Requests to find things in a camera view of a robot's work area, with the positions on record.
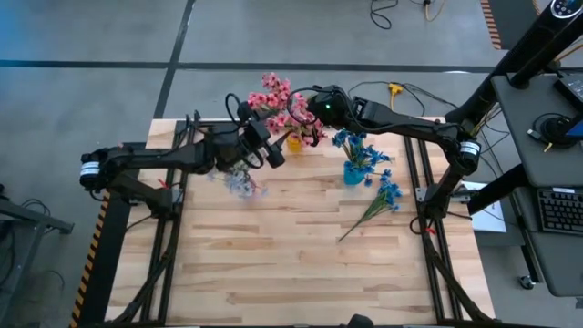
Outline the black round desk device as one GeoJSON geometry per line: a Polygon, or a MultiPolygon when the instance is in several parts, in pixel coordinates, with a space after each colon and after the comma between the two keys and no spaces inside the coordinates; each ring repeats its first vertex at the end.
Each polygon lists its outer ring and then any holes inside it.
{"type": "Polygon", "coordinates": [[[562,114],[545,113],[534,119],[527,134],[535,141],[545,144],[548,149],[568,149],[583,141],[583,134],[569,135],[577,123],[574,118],[562,114]]]}

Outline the blue glass vase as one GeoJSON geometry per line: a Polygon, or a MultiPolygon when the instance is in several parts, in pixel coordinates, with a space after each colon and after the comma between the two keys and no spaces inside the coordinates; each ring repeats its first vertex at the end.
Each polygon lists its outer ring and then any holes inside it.
{"type": "Polygon", "coordinates": [[[356,186],[360,184],[366,176],[364,169],[357,168],[354,163],[347,160],[343,164],[343,182],[347,186],[356,186]]]}

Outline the black metal stand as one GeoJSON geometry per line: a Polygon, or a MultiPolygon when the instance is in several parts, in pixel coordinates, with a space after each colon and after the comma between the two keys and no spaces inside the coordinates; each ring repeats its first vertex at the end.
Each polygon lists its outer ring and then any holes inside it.
{"type": "Polygon", "coordinates": [[[51,231],[70,234],[74,228],[73,223],[53,217],[41,200],[18,204],[4,190],[0,184],[0,328],[7,326],[9,311],[43,237],[51,231]]]}

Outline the orange striped floor tape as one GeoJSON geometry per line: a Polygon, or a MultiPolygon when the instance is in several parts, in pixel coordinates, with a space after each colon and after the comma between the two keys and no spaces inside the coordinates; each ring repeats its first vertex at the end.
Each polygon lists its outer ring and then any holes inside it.
{"type": "Polygon", "coordinates": [[[486,27],[492,46],[496,50],[501,50],[502,41],[496,26],[496,21],[493,15],[492,7],[489,4],[489,0],[479,0],[479,4],[486,21],[486,27]]]}

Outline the black mat with hazard stripes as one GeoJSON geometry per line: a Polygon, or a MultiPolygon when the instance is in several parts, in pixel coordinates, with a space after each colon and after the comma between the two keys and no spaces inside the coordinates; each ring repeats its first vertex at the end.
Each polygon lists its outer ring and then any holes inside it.
{"type": "Polygon", "coordinates": [[[67,328],[134,328],[106,317],[131,206],[104,191],[67,328]]]}

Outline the blue artificial flower bunch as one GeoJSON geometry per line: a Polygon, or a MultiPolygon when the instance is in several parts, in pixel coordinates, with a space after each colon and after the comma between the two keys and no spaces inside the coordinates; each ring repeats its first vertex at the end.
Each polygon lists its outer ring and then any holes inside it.
{"type": "Polygon", "coordinates": [[[355,168],[364,167],[368,164],[368,155],[363,140],[366,135],[363,133],[353,133],[342,129],[332,137],[332,144],[342,149],[349,162],[355,168]]]}
{"type": "Polygon", "coordinates": [[[372,145],[359,147],[354,154],[353,167],[362,174],[373,174],[377,164],[390,162],[391,157],[382,151],[375,150],[372,145]]]}
{"type": "Polygon", "coordinates": [[[372,218],[378,216],[387,211],[395,212],[400,209],[400,205],[397,203],[397,199],[403,196],[400,187],[396,183],[391,182],[392,171],[385,169],[379,178],[379,187],[376,191],[376,195],[368,208],[365,210],[360,219],[354,223],[354,225],[344,233],[344,235],[338,240],[344,240],[353,230],[355,230],[359,225],[371,220],[372,218]]]}

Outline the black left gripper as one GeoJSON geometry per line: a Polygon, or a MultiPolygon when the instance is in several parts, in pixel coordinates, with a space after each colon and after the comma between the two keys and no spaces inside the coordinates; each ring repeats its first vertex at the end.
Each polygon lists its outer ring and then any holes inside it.
{"type": "Polygon", "coordinates": [[[260,161],[259,168],[262,167],[265,159],[272,168],[281,166],[285,162],[281,147],[291,132],[284,133],[276,141],[270,143],[270,131],[259,115],[251,109],[248,102],[239,104],[237,114],[240,122],[244,123],[242,133],[239,135],[242,157],[246,159],[248,155],[255,155],[260,161]]]}

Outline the grey desk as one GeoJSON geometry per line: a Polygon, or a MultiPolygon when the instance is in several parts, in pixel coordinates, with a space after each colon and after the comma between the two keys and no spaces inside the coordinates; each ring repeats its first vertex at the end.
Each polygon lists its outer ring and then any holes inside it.
{"type": "Polygon", "coordinates": [[[502,180],[517,198],[527,236],[550,292],[558,297],[583,296],[583,235],[542,231],[537,205],[538,189],[583,190],[583,141],[568,149],[532,139],[527,131],[535,118],[558,113],[578,123],[569,135],[583,134],[583,106],[573,106],[554,88],[555,76],[535,77],[526,88],[515,88],[504,77],[493,81],[510,134],[520,159],[502,180]]]}

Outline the black tower fan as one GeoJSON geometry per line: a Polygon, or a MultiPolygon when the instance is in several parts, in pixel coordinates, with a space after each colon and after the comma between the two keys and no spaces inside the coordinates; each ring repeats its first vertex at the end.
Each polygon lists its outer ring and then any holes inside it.
{"type": "Polygon", "coordinates": [[[552,0],[515,45],[502,57],[468,100],[445,115],[449,123],[475,128],[496,103],[494,77],[512,77],[539,48],[572,23],[583,23],[583,0],[552,0]]]}

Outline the dark tablet device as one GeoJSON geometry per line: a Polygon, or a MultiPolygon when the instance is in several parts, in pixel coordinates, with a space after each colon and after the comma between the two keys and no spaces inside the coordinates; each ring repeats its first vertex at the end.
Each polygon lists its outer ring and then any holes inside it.
{"type": "Polygon", "coordinates": [[[583,106],[583,74],[560,77],[554,88],[573,106],[583,106]]]}

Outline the yellow power plug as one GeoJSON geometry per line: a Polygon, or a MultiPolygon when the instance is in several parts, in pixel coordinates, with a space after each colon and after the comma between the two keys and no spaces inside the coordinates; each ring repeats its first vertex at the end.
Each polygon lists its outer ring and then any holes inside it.
{"type": "Polygon", "coordinates": [[[388,89],[390,92],[389,108],[392,111],[395,111],[394,101],[395,101],[396,97],[403,92],[404,88],[400,84],[389,83],[388,89]]]}

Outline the black keyboard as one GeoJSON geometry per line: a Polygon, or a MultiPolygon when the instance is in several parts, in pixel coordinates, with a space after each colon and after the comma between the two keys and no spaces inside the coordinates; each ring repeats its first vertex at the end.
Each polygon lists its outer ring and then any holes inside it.
{"type": "Polygon", "coordinates": [[[542,231],[583,235],[583,190],[538,189],[536,195],[542,231]]]}

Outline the white paper sheet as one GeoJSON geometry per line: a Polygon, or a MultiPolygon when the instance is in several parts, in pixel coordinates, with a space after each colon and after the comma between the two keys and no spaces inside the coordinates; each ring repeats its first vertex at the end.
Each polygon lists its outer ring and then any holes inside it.
{"type": "Polygon", "coordinates": [[[506,223],[500,201],[471,214],[474,231],[506,233],[506,223]]]}

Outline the black aluminium table frame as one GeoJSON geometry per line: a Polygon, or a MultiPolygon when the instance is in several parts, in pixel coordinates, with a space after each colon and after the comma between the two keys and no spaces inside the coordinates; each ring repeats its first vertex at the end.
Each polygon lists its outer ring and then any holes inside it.
{"type": "MultiPolygon", "coordinates": [[[[435,247],[429,237],[429,226],[443,227],[450,198],[455,185],[477,168],[480,145],[468,132],[456,123],[443,123],[397,114],[389,109],[372,116],[362,116],[347,108],[338,113],[326,109],[315,112],[314,118],[326,127],[332,127],[343,134],[353,133],[380,135],[394,133],[405,139],[435,143],[445,153],[449,164],[441,180],[429,186],[427,193],[417,203],[419,234],[424,246],[424,257],[431,274],[440,273],[448,290],[454,297],[454,306],[463,307],[469,317],[447,319],[437,317],[440,325],[461,328],[463,325],[494,327],[497,321],[488,317],[469,298],[461,284],[455,280],[446,247],[435,247]]],[[[143,182],[131,178],[131,169],[178,169],[184,174],[204,175],[217,169],[228,172],[239,163],[250,164],[249,157],[259,162],[256,168],[269,164],[276,169],[284,162],[281,145],[284,138],[271,141],[271,134],[263,125],[267,115],[249,112],[231,123],[212,123],[203,130],[200,141],[192,141],[199,129],[199,118],[187,118],[180,141],[171,149],[134,150],[117,147],[107,150],[107,158],[99,167],[105,179],[105,187],[117,192],[123,200],[136,199],[144,202],[157,220],[178,220],[181,217],[182,200],[170,187],[154,189],[143,182]]]]}

